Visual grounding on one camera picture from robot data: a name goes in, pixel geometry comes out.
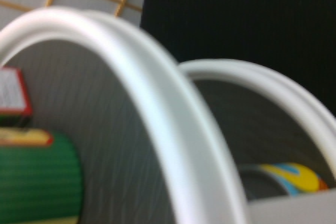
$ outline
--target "wooden stick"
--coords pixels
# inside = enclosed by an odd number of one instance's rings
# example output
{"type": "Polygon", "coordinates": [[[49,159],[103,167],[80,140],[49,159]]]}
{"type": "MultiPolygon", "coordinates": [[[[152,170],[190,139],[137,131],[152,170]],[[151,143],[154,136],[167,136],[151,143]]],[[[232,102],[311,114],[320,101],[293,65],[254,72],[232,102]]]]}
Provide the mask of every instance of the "wooden stick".
{"type": "Polygon", "coordinates": [[[23,12],[29,12],[29,11],[34,10],[32,8],[26,7],[25,5],[19,5],[19,4],[13,3],[13,2],[2,1],[2,0],[0,0],[0,5],[8,7],[8,8],[11,8],[11,9],[17,9],[17,10],[20,10],[23,12]]]}
{"type": "Polygon", "coordinates": [[[119,17],[121,14],[122,14],[122,11],[124,11],[124,8],[125,8],[127,1],[128,1],[128,0],[122,0],[122,2],[121,2],[121,4],[119,4],[119,7],[118,7],[116,12],[115,12],[115,16],[116,16],[116,17],[119,17]]]}
{"type": "Polygon", "coordinates": [[[53,5],[55,0],[47,0],[46,7],[50,7],[53,5]]]}
{"type": "MultiPolygon", "coordinates": [[[[110,0],[112,2],[116,2],[116,3],[122,3],[122,1],[121,0],[110,0]]],[[[125,3],[125,6],[128,7],[128,8],[131,8],[131,9],[134,9],[136,11],[139,11],[139,12],[143,12],[143,8],[142,7],[139,7],[137,5],[134,5],[134,4],[131,4],[131,3],[125,3]]]]}

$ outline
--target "white plastic arch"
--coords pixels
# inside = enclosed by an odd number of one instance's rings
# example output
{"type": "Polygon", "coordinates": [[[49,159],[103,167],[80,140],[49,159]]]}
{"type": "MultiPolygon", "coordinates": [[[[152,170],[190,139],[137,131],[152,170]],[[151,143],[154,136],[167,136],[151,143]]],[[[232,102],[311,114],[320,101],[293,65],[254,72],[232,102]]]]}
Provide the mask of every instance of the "white plastic arch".
{"type": "Polygon", "coordinates": [[[52,7],[28,13],[0,32],[0,65],[47,40],[83,45],[115,71],[155,145],[178,223],[248,224],[244,189],[217,122],[155,41],[107,14],[52,7]]]}
{"type": "Polygon", "coordinates": [[[322,150],[336,177],[336,121],[304,87],[272,69],[239,60],[196,60],[181,69],[193,80],[224,81],[251,89],[290,114],[322,150]]]}

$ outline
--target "green ribbed cylinder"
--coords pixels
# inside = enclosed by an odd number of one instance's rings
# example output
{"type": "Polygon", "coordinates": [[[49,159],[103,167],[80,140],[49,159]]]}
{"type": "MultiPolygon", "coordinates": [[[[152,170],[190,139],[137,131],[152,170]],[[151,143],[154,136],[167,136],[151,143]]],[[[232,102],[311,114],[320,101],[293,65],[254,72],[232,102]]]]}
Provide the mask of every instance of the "green ribbed cylinder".
{"type": "Polygon", "coordinates": [[[46,147],[0,146],[0,224],[80,216],[83,180],[68,138],[46,147]]]}

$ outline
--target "yellow object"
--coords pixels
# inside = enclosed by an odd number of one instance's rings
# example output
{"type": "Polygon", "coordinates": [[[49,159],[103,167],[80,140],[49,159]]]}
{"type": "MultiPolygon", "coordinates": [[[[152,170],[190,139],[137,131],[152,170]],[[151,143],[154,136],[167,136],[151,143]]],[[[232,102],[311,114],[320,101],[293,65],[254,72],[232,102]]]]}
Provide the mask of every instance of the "yellow object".
{"type": "Polygon", "coordinates": [[[79,223],[79,217],[71,217],[65,219],[50,219],[38,222],[22,222],[16,224],[77,224],[79,223]]]}
{"type": "Polygon", "coordinates": [[[320,180],[316,172],[301,164],[289,163],[289,165],[298,169],[298,174],[269,164],[262,165],[262,167],[271,173],[275,173],[283,178],[286,178],[299,190],[307,192],[317,192],[320,190],[320,180]]]}
{"type": "Polygon", "coordinates": [[[53,137],[44,130],[0,128],[0,145],[49,146],[52,143],[53,137]]]}

